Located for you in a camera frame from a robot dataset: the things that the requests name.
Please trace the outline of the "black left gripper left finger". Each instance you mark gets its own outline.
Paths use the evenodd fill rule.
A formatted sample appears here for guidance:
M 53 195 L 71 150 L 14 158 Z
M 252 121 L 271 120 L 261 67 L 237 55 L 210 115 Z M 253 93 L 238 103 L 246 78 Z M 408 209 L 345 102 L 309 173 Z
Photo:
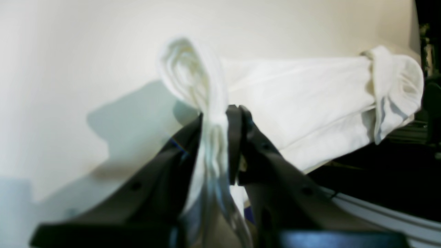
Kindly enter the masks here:
M 40 224 L 33 248 L 184 248 L 178 220 L 192 177 L 199 116 L 104 201 L 77 217 Z

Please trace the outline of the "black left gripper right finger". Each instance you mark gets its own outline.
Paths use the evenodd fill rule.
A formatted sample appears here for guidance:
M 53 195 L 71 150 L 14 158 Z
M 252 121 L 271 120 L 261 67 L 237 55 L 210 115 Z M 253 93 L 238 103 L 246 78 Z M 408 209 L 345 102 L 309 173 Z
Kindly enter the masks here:
M 369 224 L 332 202 L 286 161 L 244 106 L 227 108 L 229 179 L 244 186 L 260 248 L 408 248 L 402 233 Z

